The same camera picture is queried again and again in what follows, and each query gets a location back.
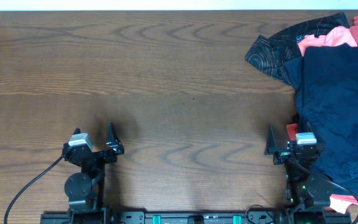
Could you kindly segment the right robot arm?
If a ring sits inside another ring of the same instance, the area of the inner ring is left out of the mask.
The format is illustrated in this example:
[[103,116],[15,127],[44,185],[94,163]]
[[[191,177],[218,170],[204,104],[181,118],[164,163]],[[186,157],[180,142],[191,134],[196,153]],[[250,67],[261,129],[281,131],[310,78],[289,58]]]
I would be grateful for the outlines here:
[[326,223],[324,209],[330,205],[333,186],[323,174],[314,174],[309,166],[321,154],[321,146],[313,133],[298,133],[286,146],[279,146],[273,127],[268,127],[264,154],[273,164],[285,168],[286,198],[291,205],[276,212],[274,223]]

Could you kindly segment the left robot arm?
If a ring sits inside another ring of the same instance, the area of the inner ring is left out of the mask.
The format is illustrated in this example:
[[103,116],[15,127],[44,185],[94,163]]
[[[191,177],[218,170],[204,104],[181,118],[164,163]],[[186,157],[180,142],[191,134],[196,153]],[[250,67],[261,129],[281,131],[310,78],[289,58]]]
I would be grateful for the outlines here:
[[103,202],[105,166],[124,154],[124,146],[113,123],[109,123],[106,145],[107,150],[93,152],[93,142],[78,128],[63,145],[63,159],[81,168],[80,172],[69,176],[64,186],[69,204],[69,223],[117,222],[109,206]]

